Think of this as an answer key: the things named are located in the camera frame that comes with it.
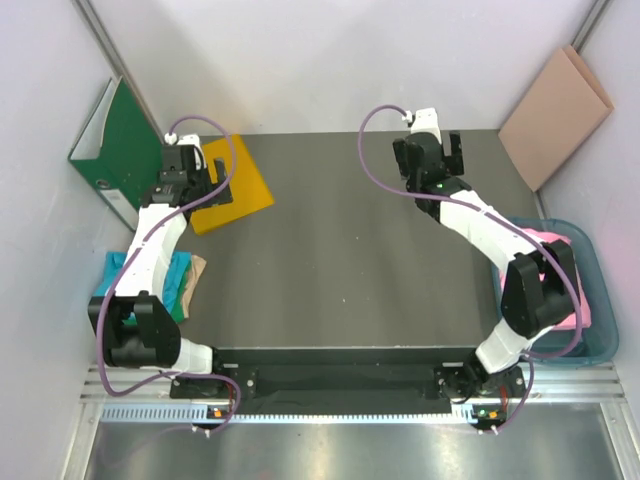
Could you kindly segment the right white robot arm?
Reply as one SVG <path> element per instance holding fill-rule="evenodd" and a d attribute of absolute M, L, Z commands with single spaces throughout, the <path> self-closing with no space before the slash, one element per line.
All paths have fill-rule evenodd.
<path fill-rule="evenodd" d="M 538 338 L 580 314 L 578 275 L 568 242 L 526 233 L 462 180 L 460 138 L 450 140 L 451 154 L 426 132 L 395 140 L 393 151 L 418 209 L 461 235 L 503 275 L 501 318 L 465 363 L 469 388 L 487 396 Z"/>

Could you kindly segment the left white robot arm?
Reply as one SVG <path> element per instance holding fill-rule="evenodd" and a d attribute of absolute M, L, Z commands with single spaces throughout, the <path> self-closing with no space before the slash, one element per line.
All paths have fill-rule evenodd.
<path fill-rule="evenodd" d="M 226 387 L 225 370 L 214 364 L 214 350 L 181 336 L 162 301 L 171 258 L 191 213 L 232 202 L 224 162 L 208 168 L 198 135 L 184 135 L 162 148 L 157 181 L 143 197 L 138 224 L 115 285 L 94 296 L 88 315 L 106 365 L 191 373 L 205 396 Z"/>

